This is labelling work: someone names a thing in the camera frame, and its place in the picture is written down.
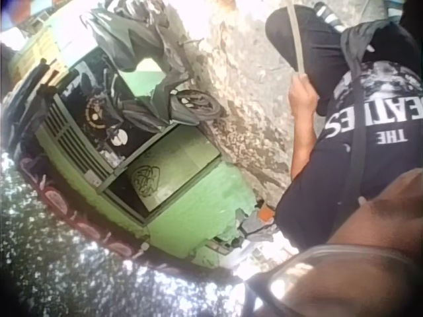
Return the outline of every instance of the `shoe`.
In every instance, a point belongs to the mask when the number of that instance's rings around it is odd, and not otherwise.
[[[321,17],[327,24],[335,28],[338,32],[342,33],[345,31],[346,27],[342,23],[342,21],[338,18],[335,12],[329,8],[326,3],[318,2],[314,6],[314,10],[316,11],[316,15]]]

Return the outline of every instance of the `person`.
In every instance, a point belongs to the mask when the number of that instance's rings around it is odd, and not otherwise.
[[[276,208],[275,221],[302,251],[324,244],[334,231],[359,122],[341,33],[312,8],[296,5],[295,12],[306,74],[295,74],[289,89],[294,119],[292,183]],[[365,52],[361,63],[367,141],[359,185],[367,201],[402,173],[422,166],[422,17],[420,1],[406,0],[401,25],[391,22],[376,30],[370,42],[373,49]],[[266,35],[297,71],[287,8],[268,17]],[[326,117],[319,138],[313,127],[315,112]]]
[[[276,299],[295,314],[280,315],[266,302],[254,316],[423,316],[423,169],[400,175],[324,246],[276,271],[290,274],[298,263],[309,270]]]

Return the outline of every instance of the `black t-shirt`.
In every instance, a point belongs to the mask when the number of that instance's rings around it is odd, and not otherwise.
[[[363,64],[367,147],[361,195],[374,198],[395,178],[422,166],[423,85],[411,70],[378,61]],[[276,208],[276,223],[300,250],[325,243],[350,166],[354,130],[351,74],[329,104],[326,124],[310,161]]]

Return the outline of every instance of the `sneaker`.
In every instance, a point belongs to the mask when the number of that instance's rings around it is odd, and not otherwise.
[[[342,21],[326,3],[316,3],[316,5],[314,6],[314,10],[316,11],[316,15],[318,17],[321,17],[323,20],[325,20],[325,22],[335,28],[335,30],[340,33],[345,31],[346,27],[344,26]]]
[[[404,0],[384,0],[388,19],[394,22],[399,22],[401,15],[403,15]]]

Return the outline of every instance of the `rope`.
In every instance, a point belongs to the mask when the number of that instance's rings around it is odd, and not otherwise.
[[[288,15],[289,21],[291,22],[293,41],[295,44],[295,52],[297,54],[297,66],[298,73],[304,74],[304,58],[303,58],[303,46],[301,44],[301,36],[299,35],[299,26],[295,8],[292,0],[287,0],[288,3]]]

